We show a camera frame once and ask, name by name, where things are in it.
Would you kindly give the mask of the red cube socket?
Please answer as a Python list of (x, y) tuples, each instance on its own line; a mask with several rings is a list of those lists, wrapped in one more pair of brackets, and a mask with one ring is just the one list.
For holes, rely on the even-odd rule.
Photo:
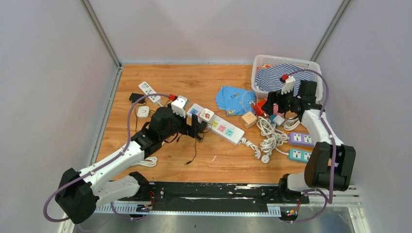
[(262, 109), (265, 103), (266, 101), (260, 101), (253, 106), (253, 110), (255, 111), (256, 116), (263, 116), (266, 114), (266, 112)]

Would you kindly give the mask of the white back power strip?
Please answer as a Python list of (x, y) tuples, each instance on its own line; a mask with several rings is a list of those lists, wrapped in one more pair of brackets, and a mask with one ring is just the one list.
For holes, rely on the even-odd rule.
[[(199, 114), (202, 112), (204, 107), (193, 104), (187, 111), (187, 117), (191, 118), (192, 114), (197, 114), (199, 122), (202, 120), (199, 117)], [(210, 122), (207, 122), (207, 129), (211, 130), (216, 135), (219, 135), (226, 141), (232, 143), (233, 145), (244, 145), (254, 151), (253, 156), (256, 159), (261, 158), (261, 152), (253, 142), (249, 141), (244, 137), (245, 132), (244, 130), (238, 128), (237, 126), (231, 124), (230, 122), (226, 121), (225, 119), (217, 116), (216, 114), (211, 119)]]

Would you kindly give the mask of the wooden block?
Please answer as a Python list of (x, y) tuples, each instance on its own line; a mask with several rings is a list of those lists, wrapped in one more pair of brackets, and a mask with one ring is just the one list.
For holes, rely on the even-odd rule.
[(249, 111), (240, 118), (240, 122), (244, 128), (249, 129), (256, 124), (257, 119), (256, 115)]

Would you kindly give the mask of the white square plug adapter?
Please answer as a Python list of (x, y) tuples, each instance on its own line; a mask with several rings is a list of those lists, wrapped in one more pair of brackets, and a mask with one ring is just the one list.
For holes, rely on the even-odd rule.
[(140, 106), (137, 109), (136, 116), (137, 118), (148, 118), (150, 113), (150, 107), (149, 106)]

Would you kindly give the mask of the black power adapter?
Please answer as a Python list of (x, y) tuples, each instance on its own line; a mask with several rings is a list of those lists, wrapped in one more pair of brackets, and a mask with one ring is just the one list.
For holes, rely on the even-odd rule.
[(144, 104), (146, 102), (145, 100), (145, 95), (144, 94), (139, 94), (139, 93), (131, 93), (130, 97), (129, 97), (129, 101), (131, 103), (140, 103), (140, 104)]

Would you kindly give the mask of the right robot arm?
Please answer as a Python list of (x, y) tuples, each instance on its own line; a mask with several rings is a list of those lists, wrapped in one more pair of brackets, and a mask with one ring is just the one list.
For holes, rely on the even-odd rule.
[(302, 81), (297, 95), (293, 93), (293, 76), (282, 78), (281, 82), (282, 89), (269, 92), (262, 109), (270, 113), (269, 108), (277, 105), (279, 113), (295, 113), (311, 136), (314, 148), (303, 172), (286, 174), (279, 181), (282, 186), (277, 190), (278, 198), (288, 203), (297, 193), (315, 188), (327, 189), (331, 197), (334, 191), (346, 191), (356, 151), (345, 145), (330, 127), (323, 105), (316, 101), (317, 82)]

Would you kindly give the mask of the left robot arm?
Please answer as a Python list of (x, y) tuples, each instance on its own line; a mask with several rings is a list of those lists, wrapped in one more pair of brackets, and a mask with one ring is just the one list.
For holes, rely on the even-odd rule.
[(67, 219), (79, 224), (90, 218), (97, 208), (115, 200), (132, 196), (136, 200), (146, 199), (149, 188), (139, 172), (132, 172), (118, 181), (112, 178), (150, 157), (172, 136), (180, 134), (201, 139), (200, 134), (208, 123), (192, 114), (191, 124), (187, 124), (186, 116), (175, 113), (170, 107), (160, 107), (120, 149), (79, 171), (66, 170), (53, 198)]

